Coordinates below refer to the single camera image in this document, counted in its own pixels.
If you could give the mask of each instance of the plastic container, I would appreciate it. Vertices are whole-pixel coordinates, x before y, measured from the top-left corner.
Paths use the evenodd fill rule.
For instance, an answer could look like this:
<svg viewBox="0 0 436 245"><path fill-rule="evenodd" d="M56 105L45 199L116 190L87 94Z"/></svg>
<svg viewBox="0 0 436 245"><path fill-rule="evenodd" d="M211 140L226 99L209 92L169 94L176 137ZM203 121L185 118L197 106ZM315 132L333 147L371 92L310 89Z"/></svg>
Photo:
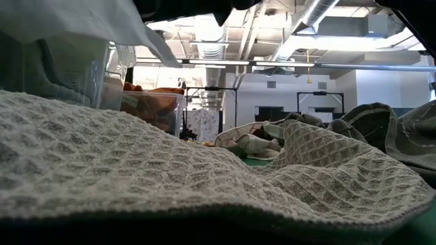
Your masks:
<svg viewBox="0 0 436 245"><path fill-rule="evenodd" d="M184 96L175 93L124 91L121 102L121 111L175 136L180 133L184 109Z"/></svg>
<svg viewBox="0 0 436 245"><path fill-rule="evenodd" d="M123 55L115 55L119 49ZM0 50L0 88L99 109L119 110L125 73L133 65L129 48L75 34L22 45L0 33ZM117 95L118 104L106 103Z"/></svg>

